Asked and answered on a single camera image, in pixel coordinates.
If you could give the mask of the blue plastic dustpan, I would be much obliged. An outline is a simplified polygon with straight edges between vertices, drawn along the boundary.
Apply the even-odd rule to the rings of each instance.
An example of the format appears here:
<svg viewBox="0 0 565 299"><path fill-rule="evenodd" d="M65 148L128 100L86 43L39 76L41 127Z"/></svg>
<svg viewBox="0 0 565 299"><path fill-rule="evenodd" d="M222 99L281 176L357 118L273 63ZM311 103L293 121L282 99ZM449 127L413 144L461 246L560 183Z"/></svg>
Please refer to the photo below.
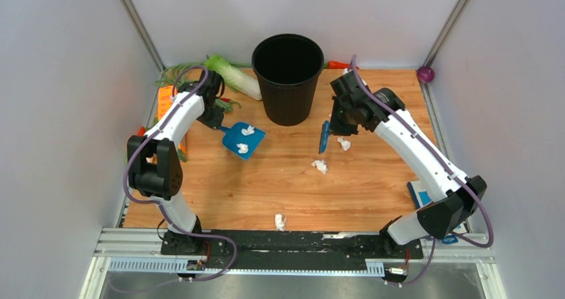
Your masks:
<svg viewBox="0 0 565 299"><path fill-rule="evenodd" d="M237 122L232 127L225 127L221 126L220 130L224 133L224 137L222 139L223 146L230 150L231 152L235 153L243 160L249 160L252 154L255 152L261 141L264 139L266 133L259 129L255 128L255 134L251 136L243 136L241 134L241 129L247 128L250 124L244 122ZM249 146L249 152L246 154L239 154L237 152L236 144L238 143L245 143Z"/></svg>

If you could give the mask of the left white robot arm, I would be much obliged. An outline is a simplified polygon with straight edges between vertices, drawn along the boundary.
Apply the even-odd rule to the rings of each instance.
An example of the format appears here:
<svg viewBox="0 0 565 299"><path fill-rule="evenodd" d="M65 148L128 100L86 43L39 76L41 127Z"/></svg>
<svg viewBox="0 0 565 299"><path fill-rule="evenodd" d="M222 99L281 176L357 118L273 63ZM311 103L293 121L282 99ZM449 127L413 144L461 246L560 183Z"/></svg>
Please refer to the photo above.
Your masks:
<svg viewBox="0 0 565 299"><path fill-rule="evenodd" d="M180 192L183 170L177 147L195 121L220 129L224 110L215 101L224 86L217 72L203 69L198 81L181 85L170 109L153 128L127 141L125 195L132 202L156 205L168 227L164 241L177 242L190 256L203 249L205 237L198 216Z"/></svg>

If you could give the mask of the blue hand brush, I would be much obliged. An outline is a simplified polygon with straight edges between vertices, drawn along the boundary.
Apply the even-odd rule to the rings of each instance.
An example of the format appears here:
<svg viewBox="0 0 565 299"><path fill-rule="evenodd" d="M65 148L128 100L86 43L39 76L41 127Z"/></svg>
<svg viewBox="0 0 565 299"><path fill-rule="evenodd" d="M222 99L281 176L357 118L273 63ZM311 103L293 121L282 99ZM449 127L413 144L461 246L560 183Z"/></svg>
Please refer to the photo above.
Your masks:
<svg viewBox="0 0 565 299"><path fill-rule="evenodd" d="M322 124L320 132L320 141L318 146L318 153L322 154L325 152L330 136L330 121L325 121Z"/></svg>

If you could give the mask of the paper scrap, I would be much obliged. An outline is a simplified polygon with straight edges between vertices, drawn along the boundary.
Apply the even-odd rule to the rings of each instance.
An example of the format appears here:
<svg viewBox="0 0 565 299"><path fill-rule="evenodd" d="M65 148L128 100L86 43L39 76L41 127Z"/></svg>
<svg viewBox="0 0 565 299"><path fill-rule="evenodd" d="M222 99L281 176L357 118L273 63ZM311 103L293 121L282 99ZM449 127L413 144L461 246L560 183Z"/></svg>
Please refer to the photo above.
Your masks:
<svg viewBox="0 0 565 299"><path fill-rule="evenodd" d="M249 146L245 143L238 143L236 144L236 147L239 154L246 154L249 152Z"/></svg>
<svg viewBox="0 0 565 299"><path fill-rule="evenodd" d="M338 137L337 141L340 143L343 151L348 151L351 148L351 142L344 139L344 137Z"/></svg>
<svg viewBox="0 0 565 299"><path fill-rule="evenodd" d="M247 128L241 129L241 134L246 137L255 134L254 126L249 125Z"/></svg>
<svg viewBox="0 0 565 299"><path fill-rule="evenodd" d="M327 174L328 172L328 167L325 160L314 160L312 161L311 166L315 167L318 171L320 171L323 174Z"/></svg>

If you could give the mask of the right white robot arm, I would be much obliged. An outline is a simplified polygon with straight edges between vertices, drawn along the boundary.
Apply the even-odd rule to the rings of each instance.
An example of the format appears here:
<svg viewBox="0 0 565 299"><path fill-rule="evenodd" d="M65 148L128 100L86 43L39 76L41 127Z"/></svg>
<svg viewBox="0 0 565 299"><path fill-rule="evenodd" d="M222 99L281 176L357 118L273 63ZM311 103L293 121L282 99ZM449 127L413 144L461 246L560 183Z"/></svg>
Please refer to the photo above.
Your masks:
<svg viewBox="0 0 565 299"><path fill-rule="evenodd" d="M334 97L329 133L350 136L363 127L391 146L418 177L431 201L380 231L380 249L399 257L413 240L443 239L474 214L486 191L481 176L468 176L451 163L416 125L405 104L390 89L372 93L356 71L330 83Z"/></svg>

